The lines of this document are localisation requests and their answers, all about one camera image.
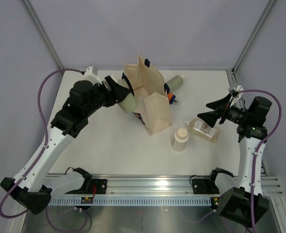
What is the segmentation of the green bottle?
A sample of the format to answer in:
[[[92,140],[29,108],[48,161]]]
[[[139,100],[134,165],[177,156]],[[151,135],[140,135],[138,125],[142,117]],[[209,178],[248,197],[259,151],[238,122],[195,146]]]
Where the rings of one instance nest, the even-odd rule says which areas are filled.
[[[136,100],[134,94],[128,94],[125,100],[118,103],[118,106],[123,110],[123,112],[130,113],[133,112],[138,106],[138,101]]]
[[[173,78],[167,81],[166,84],[169,87],[170,91],[174,92],[178,90],[184,84],[185,80],[186,80],[186,76],[184,74],[175,75]]]

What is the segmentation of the clear amber soap bottle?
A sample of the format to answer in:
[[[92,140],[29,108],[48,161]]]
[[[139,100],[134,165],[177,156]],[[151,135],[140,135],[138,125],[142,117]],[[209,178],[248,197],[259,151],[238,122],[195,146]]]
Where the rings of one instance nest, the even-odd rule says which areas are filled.
[[[209,142],[216,143],[219,137],[219,128],[212,128],[199,118],[184,120],[184,125],[187,127],[190,134],[203,138]]]

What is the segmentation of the cream cylindrical bottle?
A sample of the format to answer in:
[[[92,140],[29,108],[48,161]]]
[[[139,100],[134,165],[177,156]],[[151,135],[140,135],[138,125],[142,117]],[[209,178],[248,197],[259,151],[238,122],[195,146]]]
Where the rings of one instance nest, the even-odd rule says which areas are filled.
[[[174,133],[174,139],[172,142],[172,148],[175,151],[183,151],[185,149],[185,146],[188,142],[189,135],[186,128],[179,128]]]

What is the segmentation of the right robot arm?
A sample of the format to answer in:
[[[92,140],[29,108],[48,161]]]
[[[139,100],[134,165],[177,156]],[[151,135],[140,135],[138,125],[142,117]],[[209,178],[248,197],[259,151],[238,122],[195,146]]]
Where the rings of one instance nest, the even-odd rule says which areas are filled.
[[[264,126],[272,103],[264,97],[255,97],[248,110],[234,106],[231,94],[208,103],[210,112],[198,114],[199,119],[214,127],[226,120],[238,125],[240,161],[238,176],[221,168],[214,169],[207,181],[211,192],[220,193],[216,212],[246,228],[253,225],[269,209],[269,200],[261,188],[261,161],[265,148],[267,129]]]

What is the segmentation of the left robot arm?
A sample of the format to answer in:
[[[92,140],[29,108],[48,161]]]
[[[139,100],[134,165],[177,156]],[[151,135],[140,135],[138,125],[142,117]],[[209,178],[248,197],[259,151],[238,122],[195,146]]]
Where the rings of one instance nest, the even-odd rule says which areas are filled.
[[[88,124],[88,118],[101,107],[119,104],[125,112],[131,112],[135,104],[134,92],[107,76],[103,83],[93,84],[87,80],[76,82],[69,97],[45,132],[44,144],[37,149],[26,166],[14,177],[5,177],[0,185],[26,210],[37,215],[50,203],[51,198],[68,192],[87,193],[92,187],[92,175],[82,168],[63,175],[54,182],[45,177],[65,148]]]

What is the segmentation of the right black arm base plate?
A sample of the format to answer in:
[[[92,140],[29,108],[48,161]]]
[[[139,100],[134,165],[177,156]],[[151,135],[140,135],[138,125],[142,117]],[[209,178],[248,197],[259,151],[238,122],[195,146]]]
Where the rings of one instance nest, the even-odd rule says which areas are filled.
[[[195,177],[191,179],[191,185],[194,194],[212,194],[213,189],[208,178]]]

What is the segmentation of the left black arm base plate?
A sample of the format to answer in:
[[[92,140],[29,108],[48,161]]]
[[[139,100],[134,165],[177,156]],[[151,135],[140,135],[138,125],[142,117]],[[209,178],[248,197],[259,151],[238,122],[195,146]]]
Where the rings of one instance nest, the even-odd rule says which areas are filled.
[[[91,179],[86,182],[86,186],[84,188],[85,194],[106,194],[107,190],[107,179]]]

